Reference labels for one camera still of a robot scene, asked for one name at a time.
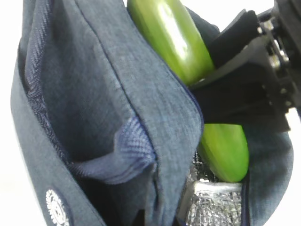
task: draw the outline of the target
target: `cucumber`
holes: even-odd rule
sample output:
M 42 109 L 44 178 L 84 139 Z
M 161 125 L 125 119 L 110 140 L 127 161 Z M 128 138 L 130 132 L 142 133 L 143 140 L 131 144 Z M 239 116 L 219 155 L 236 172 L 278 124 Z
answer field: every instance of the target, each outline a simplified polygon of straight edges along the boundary
M 149 45 L 187 86 L 214 70 L 208 50 L 179 0 L 128 0 L 127 9 Z M 199 147 L 200 155 L 221 180 L 238 182 L 246 175 L 249 151 L 241 126 L 206 124 Z
M 248 172 L 249 151 L 240 125 L 205 124 L 198 153 L 225 182 L 241 181 Z
M 179 0 L 128 0 L 127 9 L 143 37 L 186 85 L 214 70 L 201 35 Z

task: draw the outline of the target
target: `round emblem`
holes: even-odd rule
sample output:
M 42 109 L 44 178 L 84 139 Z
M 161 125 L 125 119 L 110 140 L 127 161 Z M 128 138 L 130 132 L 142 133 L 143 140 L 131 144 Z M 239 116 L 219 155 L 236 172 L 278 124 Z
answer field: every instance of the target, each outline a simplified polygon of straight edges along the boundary
M 70 226 L 64 203 L 52 189 L 46 192 L 46 204 L 50 218 L 56 226 Z

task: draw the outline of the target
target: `white background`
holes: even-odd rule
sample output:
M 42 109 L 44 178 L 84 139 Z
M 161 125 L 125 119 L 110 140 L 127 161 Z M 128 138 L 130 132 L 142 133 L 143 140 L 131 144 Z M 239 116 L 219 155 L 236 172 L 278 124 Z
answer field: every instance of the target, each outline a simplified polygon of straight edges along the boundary
M 183 0 L 183 3 L 220 30 L 244 8 L 260 13 L 273 6 L 273 0 Z M 0 225 L 45 226 L 24 166 L 10 112 L 10 90 L 21 27 L 22 1 L 0 1 Z M 301 143 L 298 134 L 301 127 L 296 111 L 288 115 L 288 120 L 295 148 L 293 175 L 282 202 L 266 226 L 299 224 L 300 192 L 297 188 L 301 172 Z

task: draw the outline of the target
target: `foil lining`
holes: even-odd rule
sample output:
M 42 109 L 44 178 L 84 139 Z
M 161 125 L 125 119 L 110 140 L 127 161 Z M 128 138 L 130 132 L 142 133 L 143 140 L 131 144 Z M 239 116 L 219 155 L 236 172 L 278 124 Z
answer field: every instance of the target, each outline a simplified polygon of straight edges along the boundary
M 193 194 L 186 219 L 187 226 L 239 226 L 239 192 Z
M 241 184 L 221 183 L 196 154 L 178 217 L 187 226 L 240 226 Z

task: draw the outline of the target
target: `denim fabric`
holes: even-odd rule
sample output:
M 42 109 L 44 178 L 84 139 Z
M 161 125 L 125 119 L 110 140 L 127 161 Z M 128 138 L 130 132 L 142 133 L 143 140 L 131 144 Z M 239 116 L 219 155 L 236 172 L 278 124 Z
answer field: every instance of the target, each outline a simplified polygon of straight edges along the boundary
M 206 23 L 192 16 L 206 30 Z M 217 34 L 209 26 L 202 35 L 210 41 Z M 44 199 L 50 186 L 66 197 L 75 225 L 104 225 L 100 213 L 111 225 L 119 225 L 116 216 L 126 226 L 140 209 L 146 210 L 146 225 L 172 224 L 202 120 L 187 91 L 137 31 L 122 0 L 24 1 L 12 111 L 49 225 Z M 293 150 L 287 133 L 251 127 L 245 132 L 250 220 L 261 226 L 286 190 Z M 129 146 L 145 154 L 138 158 L 141 166 L 122 180 L 106 181 L 136 164 L 130 155 L 118 155 L 130 153 Z M 106 159 L 115 166 L 104 164 Z M 109 206 L 116 214 L 109 216 Z
M 250 225 L 262 226 L 279 205 L 293 170 L 288 133 L 244 127 L 250 151 Z
M 55 1 L 53 11 L 49 3 L 36 3 L 26 57 L 25 87 L 36 117 L 79 181 L 91 175 L 105 181 L 127 168 L 114 162 L 124 160 L 114 158 L 124 147 L 118 145 L 122 137 L 114 137 L 137 117 L 143 134 L 131 139 L 138 137 L 143 148 L 155 151 L 157 164 L 133 179 L 113 182 L 126 183 L 107 186 L 99 200 L 104 206 L 108 196 L 115 206 L 126 202 L 126 209 L 117 208 L 124 225 L 141 207 L 147 225 L 170 225 L 201 135 L 197 107 L 140 36 L 122 1 Z M 148 156 L 141 159 L 140 172 L 153 161 L 152 153 Z M 115 167 L 97 164 L 97 159 L 109 159 Z M 129 197 L 129 191 L 136 191 L 135 196 Z
M 58 157 L 45 129 L 40 126 L 28 104 L 20 74 L 23 75 L 19 65 L 17 65 L 13 78 L 11 109 L 25 163 L 45 222 L 49 226 L 54 225 L 47 209 L 45 195 L 48 189 L 55 189 L 60 192 L 60 197 L 64 198 L 64 204 L 70 208 L 68 214 L 74 222 L 71 226 L 106 226 L 97 210 L 87 200 L 86 194 L 83 193 L 65 164 Z

